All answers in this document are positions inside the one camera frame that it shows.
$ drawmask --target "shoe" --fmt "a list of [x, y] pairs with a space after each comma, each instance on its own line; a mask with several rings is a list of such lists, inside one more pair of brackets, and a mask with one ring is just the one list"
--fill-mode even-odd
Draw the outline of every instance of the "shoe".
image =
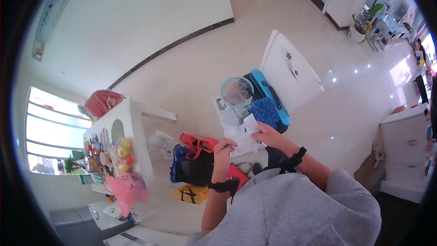
[[254, 173], [254, 175], [262, 171], [263, 171], [263, 166], [259, 162], [255, 162], [254, 166], [252, 167], [252, 172]]

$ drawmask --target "framed picture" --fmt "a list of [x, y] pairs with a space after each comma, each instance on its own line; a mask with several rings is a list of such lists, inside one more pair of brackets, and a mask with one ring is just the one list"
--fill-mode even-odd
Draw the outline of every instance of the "framed picture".
[[38, 39], [35, 39], [35, 42], [33, 43], [32, 57], [41, 62], [45, 47], [46, 44]]
[[44, 44], [50, 43], [55, 27], [68, 0], [47, 0], [42, 10], [35, 38]]

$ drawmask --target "potted plant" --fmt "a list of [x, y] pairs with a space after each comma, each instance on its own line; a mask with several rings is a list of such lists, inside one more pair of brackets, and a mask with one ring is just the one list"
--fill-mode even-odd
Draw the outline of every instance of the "potted plant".
[[353, 23], [349, 26], [347, 35], [353, 43], [358, 44], [366, 36], [366, 26], [361, 20], [355, 19], [355, 15], [352, 15], [352, 18]]

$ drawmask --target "cabinet drawer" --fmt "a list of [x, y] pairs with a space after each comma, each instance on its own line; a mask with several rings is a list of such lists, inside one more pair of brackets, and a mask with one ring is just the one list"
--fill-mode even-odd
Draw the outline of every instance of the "cabinet drawer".
[[82, 219], [76, 210], [62, 210], [50, 212], [50, 220], [55, 227], [71, 226], [82, 223]]
[[425, 140], [422, 140], [385, 144], [386, 160], [404, 163], [424, 163], [425, 143]]
[[422, 163], [387, 162], [385, 165], [387, 179], [405, 183], [420, 183], [423, 179]]
[[426, 138], [425, 118], [417, 117], [381, 125], [385, 143], [422, 140]]

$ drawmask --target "green plant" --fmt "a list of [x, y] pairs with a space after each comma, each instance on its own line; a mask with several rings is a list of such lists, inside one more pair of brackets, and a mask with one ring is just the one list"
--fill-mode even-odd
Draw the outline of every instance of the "green plant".
[[65, 169], [65, 173], [70, 173], [70, 172], [72, 172], [72, 171], [74, 170], [74, 168], [75, 168], [74, 165], [75, 165], [75, 163], [74, 163], [72, 157], [70, 157], [69, 159], [65, 160], [65, 161], [64, 161], [64, 169]]

